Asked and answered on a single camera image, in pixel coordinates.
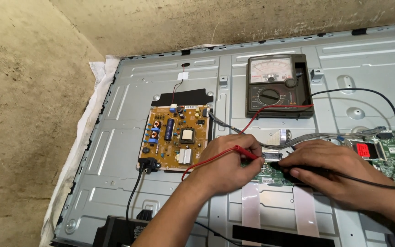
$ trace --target capacitor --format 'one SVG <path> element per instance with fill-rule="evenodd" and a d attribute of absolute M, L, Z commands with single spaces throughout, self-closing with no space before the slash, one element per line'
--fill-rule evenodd
<path fill-rule="evenodd" d="M 171 141 L 172 140 L 174 125 L 175 125 L 175 120 L 173 118 L 169 118 L 167 120 L 167 125 L 165 127 L 165 134 L 164 134 L 164 140 L 165 141 Z"/>

